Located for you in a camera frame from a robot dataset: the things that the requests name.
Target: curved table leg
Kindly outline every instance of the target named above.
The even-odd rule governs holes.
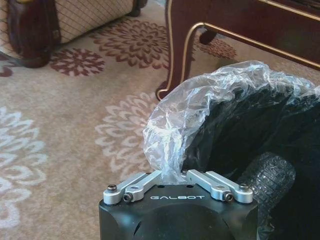
[[[205,15],[211,2],[210,0],[199,1],[168,0],[166,4],[169,71],[167,80],[156,90],[159,100],[189,76],[194,34],[197,28],[204,25],[205,19],[202,16]]]

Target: wooden table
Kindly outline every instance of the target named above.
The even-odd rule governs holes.
[[[320,70],[320,9],[293,0],[167,0],[165,16],[169,71],[159,99],[188,78],[200,27]]]

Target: white flower pattern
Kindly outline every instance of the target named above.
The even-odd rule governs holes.
[[[22,120],[21,112],[0,107],[0,229],[20,222],[18,202],[31,194],[30,187],[46,180],[39,166],[47,160],[45,146],[37,140],[39,129],[32,120]]]
[[[100,134],[95,143],[110,159],[111,171],[120,172],[120,180],[133,172],[151,171],[143,151],[142,131],[157,103],[154,93],[128,95],[119,105],[107,106],[104,123],[95,127]]]

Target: red flower pattern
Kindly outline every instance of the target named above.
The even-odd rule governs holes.
[[[208,45],[200,43],[199,38],[194,42],[201,51],[217,58],[234,59],[237,56],[236,50],[232,46],[217,38],[214,38]]]
[[[169,67],[167,31],[156,23],[126,19],[99,30],[91,38],[101,52],[117,62],[139,68]]]
[[[19,65],[11,60],[8,56],[0,54],[0,66],[2,71],[0,72],[0,77],[10,77],[13,74],[11,68],[18,67]]]
[[[71,77],[83,77],[102,72],[105,68],[105,61],[95,52],[72,48],[54,53],[50,66],[59,73]]]

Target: gold trim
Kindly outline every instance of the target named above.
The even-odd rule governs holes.
[[[168,0],[168,14],[167,14],[167,20],[168,20],[168,27],[169,27],[169,43],[170,43],[170,75],[169,75],[169,79],[168,79],[168,82],[167,82],[167,85],[164,89],[160,89],[157,91],[156,93],[156,96],[158,97],[158,99],[161,99],[160,98],[160,93],[161,92],[167,92],[170,88],[170,85],[172,83],[172,77],[173,77],[173,68],[174,68],[174,49],[173,49],[173,34],[172,34],[172,19],[171,19],[171,10],[172,10],[172,1],[173,0]],[[317,17],[315,15],[312,15],[312,14],[308,14],[306,12],[303,12],[303,11],[299,11],[297,9],[294,9],[294,8],[291,8],[291,7],[288,7],[288,6],[284,6],[282,4],[279,4],[279,3],[276,3],[276,2],[273,2],[273,1],[270,1],[270,0],[258,0],[260,2],[263,2],[263,3],[266,3],[266,4],[270,4],[270,5],[273,5],[275,7],[278,7],[278,8],[282,8],[282,9],[285,9],[287,11],[291,11],[293,13],[296,13],[296,14],[300,14],[302,16],[305,16],[305,17],[308,17],[308,18],[311,18],[311,19],[315,19],[315,20],[318,20],[320,21],[320,17]],[[222,33],[226,33],[226,34],[229,34],[231,36],[234,36],[234,37],[237,37],[237,38],[240,38],[242,40],[245,40],[247,42],[250,42],[250,43],[253,43],[253,44],[256,44],[258,46],[261,46],[261,47],[264,47],[266,49],[269,49],[269,50],[272,50],[274,52],[277,52],[277,53],[280,53],[282,55],[285,55],[285,56],[288,56],[288,57],[291,57],[293,59],[296,59],[296,60],[299,60],[301,62],[304,62],[306,64],[309,64],[309,65],[312,65],[312,66],[315,66],[317,68],[320,68],[320,64],[316,63],[316,62],[313,62],[313,61],[309,61],[305,58],[302,58],[302,57],[299,57],[299,56],[296,56],[294,54],[291,54],[291,53],[288,53],[288,52],[285,52],[285,51],[282,51],[280,49],[277,49],[275,47],[272,47],[272,46],[269,46],[269,45],[266,45],[262,42],[259,42],[259,41],[256,41],[256,40],[253,40],[251,38],[248,38],[248,37],[245,37],[245,36],[242,36],[242,35],[239,35],[237,33],[234,33],[232,31],[228,31],[228,30],[225,30],[224,28],[221,28],[221,27],[218,27],[216,25],[213,25],[213,24],[210,24],[210,23],[207,23],[207,22],[197,22],[196,24],[194,24],[188,31],[188,34],[186,36],[186,39],[184,41],[184,49],[183,49],[183,59],[182,59],[182,75],[181,75],[181,79],[180,79],[180,83],[182,83],[184,81],[184,78],[185,78],[185,70],[186,70],[186,58],[187,58],[187,50],[188,50],[188,44],[189,44],[189,40],[190,40],[190,37],[193,33],[193,31],[199,27],[199,26],[206,26],[206,27],[209,27],[209,28],[212,28],[212,29],[215,29],[215,30],[218,30]]]
[[[310,14],[310,13],[295,9],[293,7],[290,7],[290,6],[286,6],[286,5],[283,5],[283,4],[275,2],[275,1],[271,1],[271,0],[258,0],[258,1],[263,2],[265,4],[272,5],[274,7],[280,8],[280,9],[284,9],[284,10],[293,12],[295,14],[302,15],[302,16],[310,18],[310,19],[314,19],[314,20],[320,21],[320,16],[317,16],[317,15],[314,15],[314,14]]]
[[[207,26],[207,27],[210,27],[210,28],[212,28],[212,29],[219,30],[219,31],[221,31],[221,32],[223,32],[223,33],[232,35],[232,36],[234,36],[234,37],[240,38],[240,39],[242,39],[242,40],[248,41],[248,42],[250,42],[250,43],[259,45],[259,46],[264,47],[264,48],[266,48],[266,49],[270,49],[270,50],[272,50],[272,51],[274,51],[274,52],[277,52],[277,53],[283,54],[283,55],[285,55],[285,56],[291,57],[291,58],[293,58],[293,59],[299,60],[299,61],[304,62],[304,63],[306,63],[306,64],[313,65],[313,66],[315,66],[315,67],[317,67],[317,68],[320,68],[320,64],[318,64],[318,63],[316,63],[316,62],[313,62],[313,61],[310,61],[310,60],[307,60],[307,59],[305,59],[305,58],[303,58],[303,57],[299,57],[299,56],[297,56],[297,55],[288,53],[288,52],[286,52],[286,51],[282,51],[282,50],[280,50],[280,49],[278,49],[278,48],[275,48],[275,47],[266,45],[266,44],[264,44],[264,43],[262,43],[262,42],[253,40],[253,39],[251,39],[251,38],[248,38],[248,37],[245,37],[245,36],[242,36],[242,35],[239,35],[239,34],[234,33],[234,32],[232,32],[232,31],[225,30],[225,29],[223,29],[223,28],[221,28],[221,27],[218,27],[218,26],[213,25],[213,24],[210,24],[210,23],[206,23],[206,22],[205,22],[204,25]]]
[[[189,45],[189,40],[191,37],[191,34],[200,26],[204,26],[204,22],[197,22],[194,24],[188,31],[188,34],[186,35],[186,39],[184,41],[184,49],[183,49],[183,59],[182,59],[182,77],[180,80],[180,83],[182,83],[185,79],[185,71],[186,71],[186,58],[187,58],[187,50],[188,50],[188,45]]]
[[[34,0],[15,0],[15,1],[19,4],[27,4],[27,3],[33,2]]]
[[[168,21],[168,27],[169,27],[169,43],[170,43],[170,75],[168,82],[166,84],[165,89],[160,89],[159,91],[156,92],[156,96],[159,100],[161,100],[160,93],[161,92],[167,92],[169,90],[169,87],[172,82],[172,76],[174,74],[174,41],[172,38],[172,22],[171,22],[171,6],[172,6],[172,1],[173,0],[168,0],[168,13],[167,13],[167,21]]]

